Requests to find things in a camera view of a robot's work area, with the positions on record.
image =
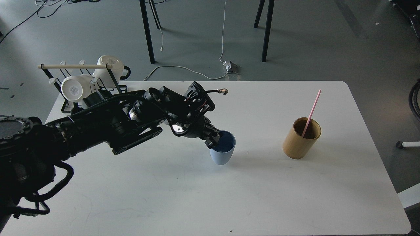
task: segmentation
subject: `connector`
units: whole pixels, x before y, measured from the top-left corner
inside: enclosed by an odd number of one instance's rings
[[[223,94],[223,95],[226,95],[226,94],[228,94],[228,90],[227,89],[217,89],[217,93],[220,93],[220,94]]]
[[[223,62],[224,72],[228,74],[236,74],[238,73],[238,66],[235,65],[233,62],[225,61]]]

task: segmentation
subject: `white cup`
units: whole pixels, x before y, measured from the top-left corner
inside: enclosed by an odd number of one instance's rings
[[[111,71],[114,74],[117,84],[120,82],[120,79],[126,79],[130,76],[130,68],[128,66],[124,66],[124,64],[114,56],[103,55],[98,59],[97,64],[112,65]],[[124,70],[127,70],[127,74],[125,76],[122,76]],[[112,78],[109,75],[107,69],[95,69],[95,71],[93,72],[93,77],[98,78],[98,84],[100,86],[105,86],[105,88],[115,88],[115,84],[112,81]]]
[[[82,99],[92,94],[90,82],[91,75],[69,76],[61,83],[61,93],[70,102],[81,102]]]

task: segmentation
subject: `mug handle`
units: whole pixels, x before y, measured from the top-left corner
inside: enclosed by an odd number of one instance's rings
[[[120,77],[120,80],[125,80],[125,79],[128,79],[130,77],[130,74],[131,74],[130,68],[128,66],[124,66],[124,70],[127,70],[128,72],[127,72],[126,75],[121,76]]]

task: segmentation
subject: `label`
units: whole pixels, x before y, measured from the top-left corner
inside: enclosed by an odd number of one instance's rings
[[[112,60],[111,58],[108,58],[108,64],[115,64],[115,61],[114,60]]]
[[[70,93],[71,93],[71,95],[73,95],[73,96],[77,96],[77,95],[79,95],[80,90],[79,90],[79,88],[78,88],[78,87],[76,87],[76,86],[71,86],[71,87],[70,87]]]

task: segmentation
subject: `white cable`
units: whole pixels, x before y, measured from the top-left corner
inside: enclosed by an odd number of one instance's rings
[[[222,56],[223,56],[223,53],[224,53],[224,48],[223,48],[223,36],[224,36],[224,34],[225,34],[225,21],[226,21],[226,3],[227,3],[228,1],[227,0],[225,0],[225,9],[224,9],[224,13],[223,13],[223,28],[222,28],[222,54],[220,55],[220,57],[219,57],[219,61],[221,62],[221,63],[224,63],[221,59],[222,59]],[[154,18],[155,19],[157,19],[157,17],[156,17],[156,15],[155,15],[155,12],[152,10],[152,12],[153,12],[153,16],[154,16]],[[162,29],[161,29],[161,27],[160,27],[160,25],[158,25],[159,26],[159,29],[160,29],[160,33],[162,34],[162,46],[160,47],[160,51],[162,51],[163,50],[163,32],[162,32]],[[150,78],[150,76],[157,70],[157,69],[159,69],[159,68],[161,68],[161,67],[177,67],[177,68],[182,68],[182,69],[186,69],[186,70],[189,70],[189,71],[191,71],[191,72],[193,72],[193,73],[196,73],[196,74],[199,74],[199,75],[202,75],[202,76],[204,76],[204,77],[206,77],[207,79],[211,79],[211,80],[215,80],[215,79],[221,79],[221,78],[223,78],[223,77],[225,77],[227,74],[228,74],[228,72],[226,72],[223,76],[220,76],[220,77],[218,77],[218,78],[210,78],[210,77],[208,77],[208,76],[206,76],[206,75],[204,75],[204,74],[202,74],[202,73],[200,73],[200,72],[197,72],[197,71],[193,71],[193,70],[191,70],[191,69],[189,69],[189,68],[187,68],[187,67],[184,67],[184,66],[158,66],[158,67],[156,67],[150,74],[148,74],[145,78],[144,78],[144,80],[143,81],[147,81],[147,79],[149,79]]]
[[[155,20],[157,22],[158,17],[156,16],[155,11],[153,9],[154,8],[152,8],[153,17],[155,18]],[[163,32],[162,32],[162,28],[160,27],[160,24],[159,23],[157,24],[157,26],[159,27],[160,34],[162,35],[162,45],[160,47],[160,51],[162,52],[163,51]]]
[[[225,50],[223,49],[223,36],[224,36],[224,34],[225,34],[226,3],[227,3],[227,2],[228,2],[228,0],[225,0],[225,11],[224,11],[224,13],[223,13],[222,54],[221,54],[221,55],[220,55],[220,57],[219,57],[219,61],[220,61],[221,63],[223,63],[223,61],[222,61],[221,59],[222,59],[223,53],[225,52]]]
[[[206,75],[204,75],[204,74],[202,74],[202,73],[200,73],[200,72],[196,72],[196,71],[193,71],[193,70],[191,70],[191,69],[188,69],[187,67],[183,67],[183,66],[158,66],[158,67],[156,67],[150,74],[148,74],[147,76],[146,76],[146,78],[143,80],[143,81],[146,81],[158,68],[161,68],[161,67],[178,67],[178,68],[183,68],[183,69],[186,69],[186,70],[189,70],[189,71],[191,71],[191,72],[194,72],[194,73],[196,73],[196,74],[199,74],[199,75],[202,75],[202,76],[204,76],[204,77],[206,77],[207,79],[211,79],[211,80],[214,80],[214,79],[221,79],[221,78],[223,78],[223,77],[225,77],[228,73],[226,73],[226,74],[224,74],[223,76],[220,76],[220,77],[218,77],[218,78],[210,78],[210,77],[207,77]]]

